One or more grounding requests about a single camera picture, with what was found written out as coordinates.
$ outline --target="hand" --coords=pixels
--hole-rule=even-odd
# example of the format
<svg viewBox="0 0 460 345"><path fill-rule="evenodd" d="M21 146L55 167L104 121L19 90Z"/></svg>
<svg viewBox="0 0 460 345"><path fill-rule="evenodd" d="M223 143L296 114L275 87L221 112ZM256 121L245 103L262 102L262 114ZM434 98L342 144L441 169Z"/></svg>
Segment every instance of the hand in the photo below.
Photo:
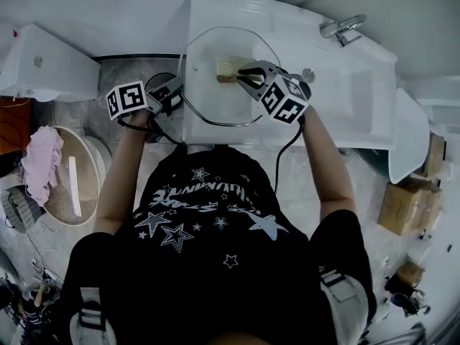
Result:
<svg viewBox="0 0 460 345"><path fill-rule="evenodd" d="M137 110L131 114L131 119L129 120L129 123L131 125L135 125L136 127L147 128L147 122L151 114L152 113L148 110Z"/></svg>

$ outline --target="orange object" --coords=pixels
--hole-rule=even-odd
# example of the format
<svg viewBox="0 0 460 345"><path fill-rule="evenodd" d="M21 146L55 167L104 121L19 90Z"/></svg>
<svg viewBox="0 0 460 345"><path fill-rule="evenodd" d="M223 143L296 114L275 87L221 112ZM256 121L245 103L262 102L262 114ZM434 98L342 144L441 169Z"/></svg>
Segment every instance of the orange object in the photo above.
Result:
<svg viewBox="0 0 460 345"><path fill-rule="evenodd" d="M25 150L30 142L30 98L0 97L0 155Z"/></svg>

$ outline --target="laundry basket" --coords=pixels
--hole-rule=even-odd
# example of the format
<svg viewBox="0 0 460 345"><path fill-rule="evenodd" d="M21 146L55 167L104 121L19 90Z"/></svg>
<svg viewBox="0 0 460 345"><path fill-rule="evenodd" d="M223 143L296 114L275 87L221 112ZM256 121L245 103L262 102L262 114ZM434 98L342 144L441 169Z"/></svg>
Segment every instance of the laundry basket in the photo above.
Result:
<svg viewBox="0 0 460 345"><path fill-rule="evenodd" d="M50 188L44 209L62 224L79 226L92 221L96 214L98 195L111 163L107 148L93 137L81 137L74 131L55 126L64 141L62 160L56 167L57 186ZM78 189L70 180L70 157L75 158ZM75 201L80 215L75 214Z"/></svg>

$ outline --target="faucet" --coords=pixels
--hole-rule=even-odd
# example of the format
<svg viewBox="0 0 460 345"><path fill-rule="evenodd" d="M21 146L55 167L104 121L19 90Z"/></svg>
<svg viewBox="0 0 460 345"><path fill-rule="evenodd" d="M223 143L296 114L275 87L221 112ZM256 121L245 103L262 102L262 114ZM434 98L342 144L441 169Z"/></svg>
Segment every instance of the faucet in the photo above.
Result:
<svg viewBox="0 0 460 345"><path fill-rule="evenodd" d="M361 24L363 24L366 21L367 17L364 14L359 14L355 15L354 17L345 19L341 22L332 22L332 23L326 23L322 24L319 27L319 32L321 33L321 36L324 38L329 38L330 36L334 35L337 39L337 42L340 44L340 46L345 47L352 42L360 39L362 36L355 37L351 40L348 40L343 33L347 31L351 31L352 29L355 29L359 27Z"/></svg>

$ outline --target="person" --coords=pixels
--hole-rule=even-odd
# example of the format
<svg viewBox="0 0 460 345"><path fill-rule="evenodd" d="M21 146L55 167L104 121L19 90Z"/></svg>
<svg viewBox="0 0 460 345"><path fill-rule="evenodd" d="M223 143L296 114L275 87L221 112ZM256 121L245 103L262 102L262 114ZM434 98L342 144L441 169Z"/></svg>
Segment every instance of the person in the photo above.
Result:
<svg viewBox="0 0 460 345"><path fill-rule="evenodd" d="M356 344L376 303L351 181L312 106L303 118L321 202L311 239L282 214L260 165L230 147L178 146L132 212L146 134L124 129L93 233L70 256L60 340Z"/></svg>

